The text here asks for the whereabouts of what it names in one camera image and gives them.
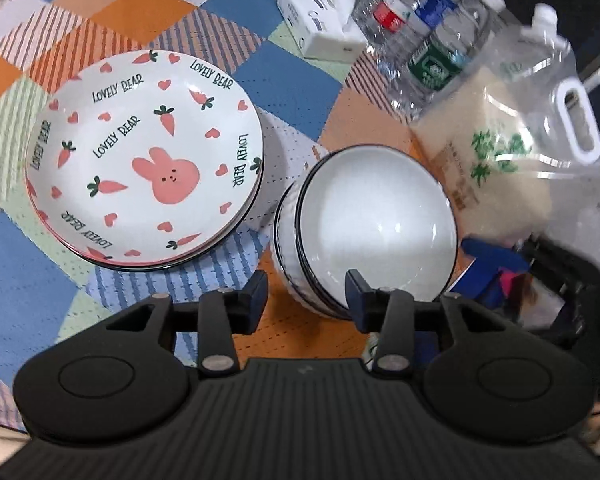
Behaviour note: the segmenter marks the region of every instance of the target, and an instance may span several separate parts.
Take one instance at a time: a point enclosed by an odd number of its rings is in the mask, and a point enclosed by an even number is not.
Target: white spout cap
[[[552,6],[537,4],[531,27],[541,28],[553,35],[558,33],[558,14]]]
[[[480,0],[487,7],[493,10],[496,14],[500,14],[504,9],[507,8],[507,4],[504,0]]]

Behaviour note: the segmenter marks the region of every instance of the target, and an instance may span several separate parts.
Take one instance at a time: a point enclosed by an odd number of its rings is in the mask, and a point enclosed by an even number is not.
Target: rabbit face
[[[173,160],[162,148],[151,148],[152,161],[137,157],[131,167],[152,183],[155,199],[162,204],[177,204],[196,189],[200,181],[198,167],[190,160]]]

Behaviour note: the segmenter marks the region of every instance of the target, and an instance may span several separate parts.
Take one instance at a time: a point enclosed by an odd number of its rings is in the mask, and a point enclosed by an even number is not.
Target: tablecloth
[[[73,74],[105,57],[169,49],[219,66],[256,105],[266,153],[248,218],[218,247],[176,269],[117,272],[64,249],[29,205],[22,153],[36,115]],[[284,189],[331,150],[378,142],[414,153],[410,133],[362,55],[352,66],[304,60],[275,0],[8,0],[0,4],[0,424],[20,426],[10,387],[28,358],[155,291],[193,300],[242,286],[260,265],[270,297],[259,330],[236,336],[253,355],[360,355],[351,323],[294,303],[272,270],[270,222]],[[195,361],[196,334],[176,355]]]

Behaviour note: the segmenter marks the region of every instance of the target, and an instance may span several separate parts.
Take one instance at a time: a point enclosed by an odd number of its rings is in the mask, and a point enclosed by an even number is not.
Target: white plastic handle
[[[571,116],[567,110],[565,99],[567,94],[570,92],[573,92],[578,96],[578,106],[582,107],[582,111],[584,113],[587,135],[592,143],[592,148],[588,151],[583,150],[578,142],[575,129],[573,127],[573,121],[571,121]],[[598,123],[596,122],[596,117],[593,114],[593,108],[591,108],[587,91],[584,89],[584,86],[579,79],[575,77],[569,77],[564,81],[561,81],[556,87],[555,99],[558,108],[558,114],[560,115],[562,124],[564,125],[564,131],[567,134],[567,140],[569,141],[569,146],[571,148],[571,153],[574,160],[585,166],[593,164],[600,158],[600,131],[598,130]]]

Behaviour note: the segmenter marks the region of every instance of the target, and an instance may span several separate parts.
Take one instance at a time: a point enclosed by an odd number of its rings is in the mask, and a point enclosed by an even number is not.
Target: tissue pack
[[[366,39],[350,19],[355,0],[278,0],[304,57],[353,63]]]

